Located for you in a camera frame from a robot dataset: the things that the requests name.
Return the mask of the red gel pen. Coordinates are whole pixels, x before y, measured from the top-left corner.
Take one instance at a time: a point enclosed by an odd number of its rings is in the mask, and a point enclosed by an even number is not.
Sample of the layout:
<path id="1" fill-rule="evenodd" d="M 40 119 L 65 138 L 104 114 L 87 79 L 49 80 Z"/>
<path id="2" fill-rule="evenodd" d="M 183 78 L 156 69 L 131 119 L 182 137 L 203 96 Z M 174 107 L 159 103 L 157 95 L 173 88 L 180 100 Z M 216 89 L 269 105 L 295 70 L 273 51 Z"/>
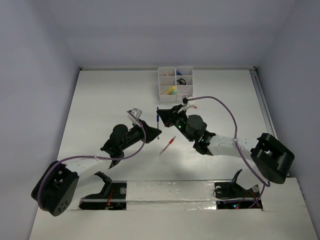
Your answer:
<path id="1" fill-rule="evenodd" d="M 174 142 L 175 139 L 176 139 L 176 136 L 170 139 L 167 145 L 160 151 L 159 156 L 161 156 L 166 151 L 166 149 Z"/>

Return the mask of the black handled scissors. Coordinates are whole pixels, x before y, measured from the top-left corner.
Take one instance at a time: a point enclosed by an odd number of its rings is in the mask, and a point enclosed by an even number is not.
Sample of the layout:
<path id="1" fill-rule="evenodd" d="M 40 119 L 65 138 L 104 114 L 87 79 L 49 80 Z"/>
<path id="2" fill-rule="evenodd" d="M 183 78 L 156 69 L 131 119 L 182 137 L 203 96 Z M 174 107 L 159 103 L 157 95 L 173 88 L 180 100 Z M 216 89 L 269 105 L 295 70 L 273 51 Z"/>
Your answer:
<path id="1" fill-rule="evenodd" d="M 179 78 L 176 80 L 176 84 L 180 86 L 185 86 L 187 84 L 186 80 L 183 78 Z"/>

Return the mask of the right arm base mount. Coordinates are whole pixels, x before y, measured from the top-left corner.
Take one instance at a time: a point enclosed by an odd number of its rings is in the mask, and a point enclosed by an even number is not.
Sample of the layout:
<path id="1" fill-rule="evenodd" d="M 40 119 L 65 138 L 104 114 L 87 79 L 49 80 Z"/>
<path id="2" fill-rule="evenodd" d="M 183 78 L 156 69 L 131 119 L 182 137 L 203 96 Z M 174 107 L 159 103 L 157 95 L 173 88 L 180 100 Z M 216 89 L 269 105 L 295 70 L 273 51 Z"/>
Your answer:
<path id="1" fill-rule="evenodd" d="M 214 183 L 212 195 L 216 198 L 216 208 L 218 210 L 238 210 L 238 209 L 262 209 L 262 202 L 259 199 L 260 189 L 258 185 L 250 189 L 244 189 L 238 185 L 238 170 L 232 180 L 218 181 Z"/>

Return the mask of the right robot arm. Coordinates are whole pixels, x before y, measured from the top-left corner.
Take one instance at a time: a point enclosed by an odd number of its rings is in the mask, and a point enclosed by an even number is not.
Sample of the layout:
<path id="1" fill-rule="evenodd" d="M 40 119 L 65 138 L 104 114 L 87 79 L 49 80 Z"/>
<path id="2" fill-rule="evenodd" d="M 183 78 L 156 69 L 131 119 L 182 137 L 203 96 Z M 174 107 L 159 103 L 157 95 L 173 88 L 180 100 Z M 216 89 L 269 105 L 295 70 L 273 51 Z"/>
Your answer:
<path id="1" fill-rule="evenodd" d="M 242 179 L 230 183 L 235 196 L 242 196 L 251 187 L 253 179 L 263 183 L 284 184 L 295 155 L 269 133 L 254 139 L 226 137 L 207 130 L 201 116 L 187 115 L 187 107 L 175 105 L 171 109 L 158 109 L 156 113 L 166 128 L 176 127 L 201 155 L 241 158 L 248 173 L 240 173 Z"/>

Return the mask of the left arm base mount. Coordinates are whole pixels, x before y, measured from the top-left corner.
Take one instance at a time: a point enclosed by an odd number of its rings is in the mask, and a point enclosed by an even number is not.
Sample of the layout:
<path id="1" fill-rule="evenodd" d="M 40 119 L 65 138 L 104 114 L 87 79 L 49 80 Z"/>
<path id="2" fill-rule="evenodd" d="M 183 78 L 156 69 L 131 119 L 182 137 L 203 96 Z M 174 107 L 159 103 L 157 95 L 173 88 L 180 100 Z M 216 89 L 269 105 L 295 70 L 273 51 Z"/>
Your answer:
<path id="1" fill-rule="evenodd" d="M 104 185 L 100 192 L 82 197 L 78 207 L 81 210 L 126 210 L 127 182 L 113 181 L 101 171 L 94 175 L 102 179 Z"/>

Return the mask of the blue gel pen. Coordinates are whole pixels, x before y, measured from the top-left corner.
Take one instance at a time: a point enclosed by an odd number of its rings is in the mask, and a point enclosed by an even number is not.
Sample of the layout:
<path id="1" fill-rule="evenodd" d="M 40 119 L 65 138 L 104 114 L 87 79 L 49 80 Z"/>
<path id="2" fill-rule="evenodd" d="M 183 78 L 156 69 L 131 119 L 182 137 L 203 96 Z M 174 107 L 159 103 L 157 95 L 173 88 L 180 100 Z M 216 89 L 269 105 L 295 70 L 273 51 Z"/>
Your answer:
<path id="1" fill-rule="evenodd" d="M 159 130 L 160 117 L 159 117 L 159 115 L 158 115 L 158 110 L 159 110 L 159 107 L 157 106 L 157 107 L 156 107 L 156 122 L 157 122 L 157 129 Z"/>

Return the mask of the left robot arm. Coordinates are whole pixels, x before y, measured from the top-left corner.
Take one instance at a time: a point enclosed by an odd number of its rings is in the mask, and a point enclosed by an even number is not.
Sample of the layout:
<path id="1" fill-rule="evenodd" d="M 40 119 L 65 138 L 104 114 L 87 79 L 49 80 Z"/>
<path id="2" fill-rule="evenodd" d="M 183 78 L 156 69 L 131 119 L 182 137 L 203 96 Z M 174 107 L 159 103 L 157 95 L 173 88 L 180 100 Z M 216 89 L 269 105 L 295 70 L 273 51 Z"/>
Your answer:
<path id="1" fill-rule="evenodd" d="M 111 168 L 115 167 L 120 161 L 136 156 L 144 145 L 161 133 L 160 129 L 141 119 L 134 121 L 130 129 L 124 124 L 117 124 L 100 149 L 108 154 L 107 157 L 76 155 L 53 161 L 32 190 L 32 199 L 43 211 L 59 216 L 72 202 L 81 174 L 106 161 L 111 161 Z"/>

